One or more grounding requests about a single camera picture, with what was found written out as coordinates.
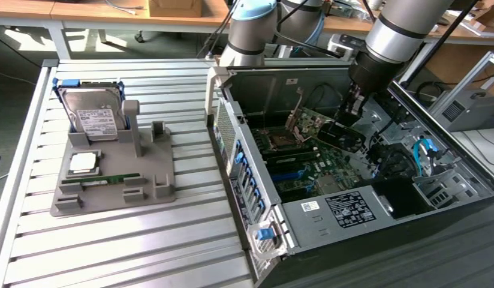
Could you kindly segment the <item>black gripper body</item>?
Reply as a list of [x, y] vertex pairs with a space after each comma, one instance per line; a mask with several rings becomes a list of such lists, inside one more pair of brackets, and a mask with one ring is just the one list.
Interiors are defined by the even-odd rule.
[[386, 62], [370, 53], [359, 52], [348, 66], [347, 74], [360, 93], [374, 93], [387, 88], [402, 68], [403, 62]]

